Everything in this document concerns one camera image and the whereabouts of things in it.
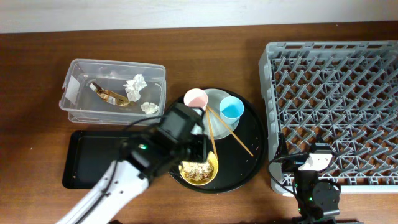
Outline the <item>food scraps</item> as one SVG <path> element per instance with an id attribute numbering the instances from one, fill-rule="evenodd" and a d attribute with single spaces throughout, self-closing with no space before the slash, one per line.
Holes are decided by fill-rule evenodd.
<path id="1" fill-rule="evenodd" d="M 182 172 L 188 180 L 194 182 L 209 181 L 213 176 L 214 166 L 210 162 L 183 162 Z"/>

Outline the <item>small white tissue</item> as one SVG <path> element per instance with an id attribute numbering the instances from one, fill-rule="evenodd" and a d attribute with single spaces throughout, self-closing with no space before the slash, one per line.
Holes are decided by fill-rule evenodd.
<path id="1" fill-rule="evenodd" d="M 159 111 L 159 106 L 155 103 L 144 102 L 141 104 L 141 110 L 148 115 L 157 114 Z"/>

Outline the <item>yellow bowl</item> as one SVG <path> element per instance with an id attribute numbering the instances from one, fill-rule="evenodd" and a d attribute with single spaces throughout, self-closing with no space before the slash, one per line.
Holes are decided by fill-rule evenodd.
<path id="1" fill-rule="evenodd" d="M 209 181 L 194 182 L 194 181 L 191 181 L 191 180 L 188 180 L 187 178 L 185 178 L 184 175 L 183 175 L 183 172 L 182 172 L 183 162 L 186 162 L 186 161 L 182 161 L 182 163 L 178 167 L 180 175 L 183 178 L 183 180 L 185 180 L 186 182 L 188 182 L 191 185 L 201 186 L 201 185 L 209 184 L 216 177 L 216 175 L 218 173 L 218 168 L 219 168 L 218 160 L 217 160 L 217 158 L 215 157 L 215 155 L 214 155 L 214 153 L 212 151 L 209 152 L 208 157 L 207 157 L 207 161 L 206 161 L 206 162 L 212 163 L 212 165 L 214 166 L 213 176 L 212 176 L 212 178 Z"/>

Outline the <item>pink cup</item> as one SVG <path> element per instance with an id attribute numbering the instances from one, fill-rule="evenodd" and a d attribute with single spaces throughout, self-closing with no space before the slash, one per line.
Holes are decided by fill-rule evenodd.
<path id="1" fill-rule="evenodd" d="M 188 107 L 201 108 L 205 111 L 208 104 L 208 95 L 202 89 L 193 88 L 186 92 L 183 102 Z"/>

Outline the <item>large white tissue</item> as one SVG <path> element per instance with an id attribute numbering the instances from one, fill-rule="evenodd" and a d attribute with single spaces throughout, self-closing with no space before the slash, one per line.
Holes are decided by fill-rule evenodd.
<path id="1" fill-rule="evenodd" d="M 140 91 L 147 86 L 142 74 L 137 74 L 132 80 L 123 85 L 129 101 L 136 102 L 141 98 Z"/>

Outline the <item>blue cup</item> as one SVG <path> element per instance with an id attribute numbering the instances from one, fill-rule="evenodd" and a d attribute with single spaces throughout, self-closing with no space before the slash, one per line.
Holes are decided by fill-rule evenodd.
<path id="1" fill-rule="evenodd" d="M 221 100 L 219 109 L 221 119 L 227 124 L 233 124 L 243 115 L 244 104 L 239 98 L 228 96 Z"/>

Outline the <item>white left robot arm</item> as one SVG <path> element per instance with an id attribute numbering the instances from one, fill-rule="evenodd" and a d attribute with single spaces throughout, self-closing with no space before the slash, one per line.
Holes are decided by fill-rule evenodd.
<path id="1" fill-rule="evenodd" d="M 129 132 L 119 144 L 119 156 L 110 163 L 97 184 L 59 223 L 109 223 L 151 182 L 173 166 L 204 163 L 210 147 L 201 107 L 176 103 L 154 123 Z"/>

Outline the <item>gold snack wrapper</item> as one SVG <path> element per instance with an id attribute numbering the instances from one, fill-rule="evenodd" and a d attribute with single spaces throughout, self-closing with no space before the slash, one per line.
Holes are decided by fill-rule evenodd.
<path id="1" fill-rule="evenodd" d="M 130 101 L 120 94 L 117 94 L 111 90 L 105 90 L 101 88 L 95 82 L 89 84 L 91 90 L 93 90 L 102 100 L 105 102 L 115 105 L 115 106 L 127 106 L 130 104 Z"/>

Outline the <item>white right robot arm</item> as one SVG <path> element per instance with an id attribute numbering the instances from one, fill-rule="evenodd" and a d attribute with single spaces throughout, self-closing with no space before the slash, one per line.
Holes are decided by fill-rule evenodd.
<path id="1" fill-rule="evenodd" d="M 340 214 L 341 186 L 331 180 L 321 180 L 318 174 L 331 162 L 333 153 L 329 144 L 316 142 L 308 152 L 285 154 L 282 171 L 294 175 L 293 192 L 298 201 L 299 217 L 293 223 L 336 223 Z"/>

